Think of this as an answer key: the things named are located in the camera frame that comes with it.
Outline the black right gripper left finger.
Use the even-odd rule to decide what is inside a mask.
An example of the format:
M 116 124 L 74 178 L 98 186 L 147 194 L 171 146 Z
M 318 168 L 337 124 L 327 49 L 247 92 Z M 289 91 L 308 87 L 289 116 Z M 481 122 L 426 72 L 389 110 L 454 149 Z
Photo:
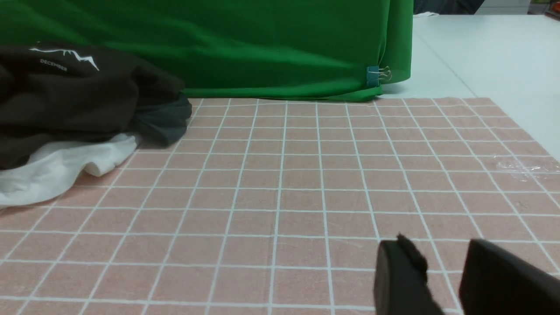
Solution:
M 377 315 L 443 315 L 428 286 L 428 261 L 402 234 L 378 246 L 373 298 Z

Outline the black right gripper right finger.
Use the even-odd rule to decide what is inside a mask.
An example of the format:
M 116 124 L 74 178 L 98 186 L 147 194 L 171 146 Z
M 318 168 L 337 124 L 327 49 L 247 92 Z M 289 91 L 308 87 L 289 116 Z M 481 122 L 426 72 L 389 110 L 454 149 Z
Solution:
M 560 282 L 492 242 L 472 239 L 459 299 L 466 315 L 558 315 Z

